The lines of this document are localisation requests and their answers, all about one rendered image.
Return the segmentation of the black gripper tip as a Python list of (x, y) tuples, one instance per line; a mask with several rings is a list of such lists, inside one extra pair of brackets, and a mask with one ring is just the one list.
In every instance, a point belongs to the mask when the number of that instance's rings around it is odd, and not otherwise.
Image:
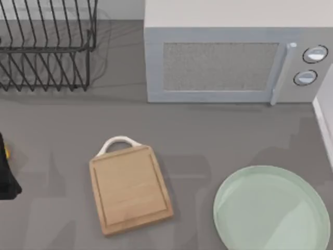
[(13, 200), (22, 193), (7, 160), (3, 136), (0, 133), (0, 201)]

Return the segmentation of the pale microwave oven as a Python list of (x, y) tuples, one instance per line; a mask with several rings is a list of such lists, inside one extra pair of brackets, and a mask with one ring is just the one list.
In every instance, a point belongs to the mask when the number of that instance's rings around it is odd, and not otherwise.
[[(280, 28), (297, 48), (278, 103), (310, 103), (333, 66), (333, 0), (145, 0), (146, 28)], [(323, 45), (327, 57), (308, 64), (303, 53)], [(264, 91), (278, 43), (164, 45), (163, 87), (170, 91)], [(298, 86), (298, 72), (317, 79)]]

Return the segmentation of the small microwave knob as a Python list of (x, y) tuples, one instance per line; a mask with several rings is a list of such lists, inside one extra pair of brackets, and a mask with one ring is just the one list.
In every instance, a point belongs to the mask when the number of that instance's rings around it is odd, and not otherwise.
[(298, 72), (293, 81), (298, 86), (307, 86), (314, 83), (317, 79), (317, 72), (314, 70), (307, 70)]

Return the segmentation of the wooden cutting board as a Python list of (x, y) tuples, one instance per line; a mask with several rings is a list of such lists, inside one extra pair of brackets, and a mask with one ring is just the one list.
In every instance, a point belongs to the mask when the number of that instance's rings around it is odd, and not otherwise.
[(105, 236), (174, 215), (153, 149), (127, 136), (108, 139), (89, 162), (92, 190)]

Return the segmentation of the pale green plate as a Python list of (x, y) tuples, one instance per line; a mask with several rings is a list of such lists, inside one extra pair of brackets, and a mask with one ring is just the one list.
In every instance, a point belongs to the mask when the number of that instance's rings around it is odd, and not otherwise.
[(227, 250), (328, 250), (324, 201), (283, 168), (249, 166), (232, 173), (216, 192), (212, 216)]

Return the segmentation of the large microwave knob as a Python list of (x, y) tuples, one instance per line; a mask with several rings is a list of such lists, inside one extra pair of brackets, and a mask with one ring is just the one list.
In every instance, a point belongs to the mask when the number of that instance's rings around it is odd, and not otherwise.
[(328, 55), (328, 48), (323, 45), (310, 47), (303, 53), (303, 60), (308, 64), (315, 64), (324, 60)]

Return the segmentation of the microwave oven door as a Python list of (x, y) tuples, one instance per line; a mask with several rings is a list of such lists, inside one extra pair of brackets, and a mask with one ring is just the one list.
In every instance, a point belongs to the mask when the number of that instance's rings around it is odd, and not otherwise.
[[(280, 28), (146, 28), (144, 30), (147, 99), (150, 103), (268, 103), (288, 54), (287, 34)], [(167, 91), (163, 87), (166, 43), (278, 43), (264, 91)]]

